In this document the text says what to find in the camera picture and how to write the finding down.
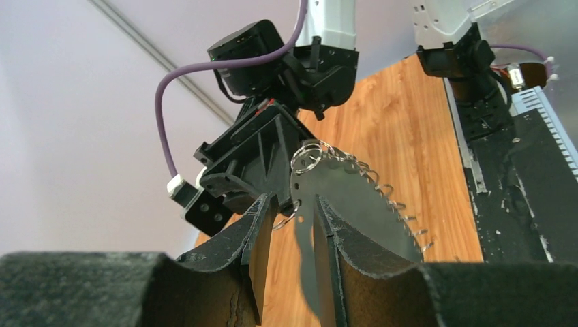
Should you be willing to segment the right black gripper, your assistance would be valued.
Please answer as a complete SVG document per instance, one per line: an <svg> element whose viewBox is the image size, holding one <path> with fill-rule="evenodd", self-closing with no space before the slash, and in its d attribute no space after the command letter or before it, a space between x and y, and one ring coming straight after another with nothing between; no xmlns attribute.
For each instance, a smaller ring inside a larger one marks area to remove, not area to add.
<svg viewBox="0 0 578 327"><path fill-rule="evenodd" d="M214 142L202 144L196 159L207 167L200 185L226 208L241 214L263 193L274 193L279 212L294 208L291 159L314 135L296 117L296 109L275 99L244 106L244 114Z"/></svg>

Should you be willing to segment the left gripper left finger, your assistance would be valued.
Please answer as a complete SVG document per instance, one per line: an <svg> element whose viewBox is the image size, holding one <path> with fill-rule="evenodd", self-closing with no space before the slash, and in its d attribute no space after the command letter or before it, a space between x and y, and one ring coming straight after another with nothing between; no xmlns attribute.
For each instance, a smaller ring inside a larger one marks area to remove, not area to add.
<svg viewBox="0 0 578 327"><path fill-rule="evenodd" d="M277 196L176 259L162 252L18 252L1 258L2 326L255 326Z"/></svg>

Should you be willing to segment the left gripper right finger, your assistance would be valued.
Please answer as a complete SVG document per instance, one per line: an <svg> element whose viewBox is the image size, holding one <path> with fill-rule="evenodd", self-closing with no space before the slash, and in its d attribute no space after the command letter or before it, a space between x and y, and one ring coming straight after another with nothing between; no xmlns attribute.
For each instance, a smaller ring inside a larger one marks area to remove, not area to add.
<svg viewBox="0 0 578 327"><path fill-rule="evenodd" d="M576 326L571 263L415 264L314 202L323 326Z"/></svg>

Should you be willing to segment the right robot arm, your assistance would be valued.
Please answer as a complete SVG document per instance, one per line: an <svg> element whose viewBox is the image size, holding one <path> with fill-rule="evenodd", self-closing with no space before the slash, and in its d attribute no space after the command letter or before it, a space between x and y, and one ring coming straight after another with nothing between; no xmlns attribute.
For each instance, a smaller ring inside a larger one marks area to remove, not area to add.
<svg viewBox="0 0 578 327"><path fill-rule="evenodd" d="M497 122L509 99L490 68L495 55L468 11L458 1L409 6L423 71L450 82L463 122ZM209 48L219 87L243 105L232 127L195 153L206 168L197 208L229 217L269 192L279 196L283 209L292 207L290 161L313 138L297 119L298 110L322 120L354 90L359 62L354 9L353 1L308 1L293 42L282 41L271 21L260 20Z"/></svg>

